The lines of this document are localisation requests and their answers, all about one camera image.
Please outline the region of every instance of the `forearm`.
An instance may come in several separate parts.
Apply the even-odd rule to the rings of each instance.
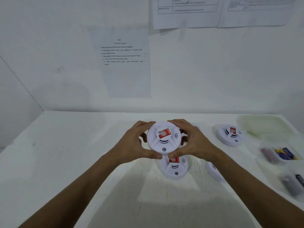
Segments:
[[[264,228],[303,227],[304,212],[278,195],[223,151],[212,161],[228,184]]]
[[[93,166],[32,215],[20,228],[74,227],[104,180],[119,165],[111,152],[104,154]]]

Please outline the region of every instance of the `hand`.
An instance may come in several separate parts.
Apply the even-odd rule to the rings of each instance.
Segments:
[[[130,162],[141,157],[151,159],[162,159],[162,155],[150,150],[144,149],[141,146],[142,137],[144,142],[147,142],[145,131],[149,129],[155,122],[138,121],[127,130],[119,142],[109,151],[114,157],[118,158],[119,164]]]
[[[168,120],[180,128],[181,133],[187,134],[181,138],[181,144],[184,142],[188,144],[173,151],[168,155],[169,158],[180,157],[186,154],[191,154],[195,157],[204,159],[206,161],[212,161],[213,158],[221,152],[215,145],[213,145],[208,138],[203,135],[198,127],[191,125],[185,119]]]

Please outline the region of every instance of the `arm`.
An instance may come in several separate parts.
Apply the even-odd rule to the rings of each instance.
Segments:
[[[170,120],[188,136],[187,145],[169,154],[169,158],[186,154],[212,162],[246,207],[264,228],[303,227],[304,211],[287,201],[239,166],[222,150],[213,145],[196,127],[184,119]]]
[[[162,159],[162,156],[155,151],[144,149],[139,139],[139,136],[141,136],[144,142],[147,142],[144,132],[154,123],[137,122],[108,153],[98,159],[86,172],[26,220],[19,228],[74,227],[96,191],[117,166],[141,157]]]

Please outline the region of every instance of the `finger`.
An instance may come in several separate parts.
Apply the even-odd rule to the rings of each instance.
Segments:
[[[181,137],[181,146],[184,144],[184,142],[188,142],[188,137],[187,136],[183,136]]]
[[[187,153],[187,146],[183,146],[183,147],[173,151],[172,153],[169,153],[168,158],[173,159],[175,157],[180,157],[180,156],[188,154]]]
[[[153,126],[154,123],[155,122],[147,122],[146,124],[137,127],[136,129],[137,129],[138,136],[140,134],[142,134],[143,132],[145,132],[146,130],[148,130],[151,126]]]
[[[141,125],[144,125],[144,124],[146,124],[147,122],[143,122],[143,121],[138,121],[138,122],[136,122],[133,126],[132,126],[132,128],[135,128],[135,127],[138,127],[138,126],[141,126]]]
[[[142,134],[140,135],[140,137],[143,138],[143,142],[144,142],[144,143],[147,142],[147,135],[146,135],[146,133],[142,133]]]
[[[190,122],[186,121],[185,119],[173,119],[173,121],[183,122],[183,123],[186,123],[188,125],[192,125]]]
[[[174,125],[176,125],[177,127],[183,129],[183,130],[186,130],[186,131],[190,131],[191,130],[191,127],[192,125],[188,125],[187,123],[184,123],[184,122],[180,122],[180,121],[176,121],[176,120],[168,120],[168,122],[171,122],[173,123]]]
[[[181,133],[187,134],[187,131],[185,131],[185,130],[183,130],[183,129],[179,129],[179,131],[180,131]]]
[[[142,151],[143,151],[143,157],[150,158],[150,159],[162,159],[163,158],[163,156],[161,154],[155,152],[154,150],[143,148]]]

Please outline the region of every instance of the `red logo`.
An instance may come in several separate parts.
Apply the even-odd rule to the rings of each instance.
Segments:
[[[230,127],[230,133],[237,134],[236,128]]]
[[[159,138],[163,138],[163,137],[168,136],[168,135],[170,135],[170,134],[171,134],[171,132],[170,132],[169,129],[165,129],[165,130],[162,130],[162,131],[158,131],[158,136],[159,136]]]
[[[179,163],[179,157],[173,158],[173,159],[169,159],[169,162],[177,162],[177,163]]]

